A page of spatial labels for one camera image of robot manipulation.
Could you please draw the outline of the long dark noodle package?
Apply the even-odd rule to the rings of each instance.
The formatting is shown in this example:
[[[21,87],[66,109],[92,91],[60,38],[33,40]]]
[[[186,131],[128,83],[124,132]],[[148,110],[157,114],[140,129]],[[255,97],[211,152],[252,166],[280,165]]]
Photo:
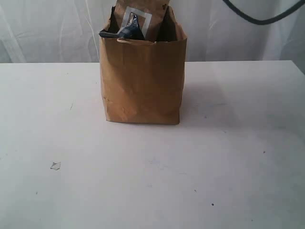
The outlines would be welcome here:
[[[122,27],[117,33],[110,33],[107,31],[100,31],[99,36],[101,38],[124,38],[131,40],[145,40],[145,37],[141,31],[138,22],[138,16],[131,13],[131,18],[129,19],[127,25]]]

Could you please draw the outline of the brown kraft stand-up pouch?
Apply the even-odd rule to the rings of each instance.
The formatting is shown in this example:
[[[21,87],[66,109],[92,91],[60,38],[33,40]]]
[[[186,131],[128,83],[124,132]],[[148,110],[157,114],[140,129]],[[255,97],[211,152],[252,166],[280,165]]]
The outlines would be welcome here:
[[[138,16],[144,38],[154,42],[157,39],[169,0],[117,0],[114,10],[119,28],[125,27],[131,14]]]

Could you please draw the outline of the brown paper bag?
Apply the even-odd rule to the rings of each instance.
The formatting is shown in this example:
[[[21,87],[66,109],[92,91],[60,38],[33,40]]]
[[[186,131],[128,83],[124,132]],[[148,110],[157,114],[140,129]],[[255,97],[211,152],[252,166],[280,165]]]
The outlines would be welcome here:
[[[100,38],[106,120],[177,125],[184,87],[187,36],[168,7],[156,42]]]

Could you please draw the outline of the white backdrop curtain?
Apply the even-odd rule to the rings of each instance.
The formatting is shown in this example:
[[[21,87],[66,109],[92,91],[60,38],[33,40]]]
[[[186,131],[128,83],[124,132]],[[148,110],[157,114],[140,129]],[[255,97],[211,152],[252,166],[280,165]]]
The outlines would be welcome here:
[[[3,0],[1,62],[97,62],[113,0]],[[253,25],[220,0],[172,0],[188,61],[292,60],[305,64],[305,10]]]

